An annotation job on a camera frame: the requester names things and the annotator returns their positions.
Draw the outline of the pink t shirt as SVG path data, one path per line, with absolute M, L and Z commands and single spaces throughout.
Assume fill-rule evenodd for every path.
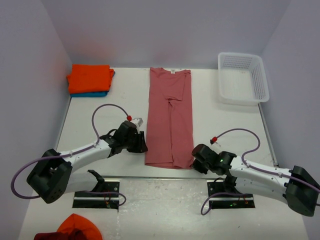
M 194 158 L 192 76 L 190 70 L 174 73 L 149 70 L 148 116 L 144 163 L 167 169 L 190 169 Z

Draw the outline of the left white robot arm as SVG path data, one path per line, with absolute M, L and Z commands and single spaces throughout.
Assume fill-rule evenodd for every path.
M 145 135 L 140 130 L 142 124 L 141 118 L 126 120 L 114 134 L 102 135 L 98 143 L 75 151 L 59 153 L 50 149 L 32 169 L 26 182 L 47 204 L 72 192 L 84 192 L 94 197 L 108 195 L 105 180 L 97 171 L 77 171 L 93 162 L 120 154 L 122 150 L 138 154 L 147 152 Z

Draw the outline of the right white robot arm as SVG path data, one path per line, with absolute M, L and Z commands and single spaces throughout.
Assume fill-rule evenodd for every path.
M 254 165 L 231 152 L 216 153 L 205 144 L 197 145 L 191 154 L 194 170 L 225 177 L 222 186 L 214 188 L 210 198 L 259 195 L 278 200 L 305 217 L 312 217 L 315 213 L 320 185 L 302 167 L 288 169 Z

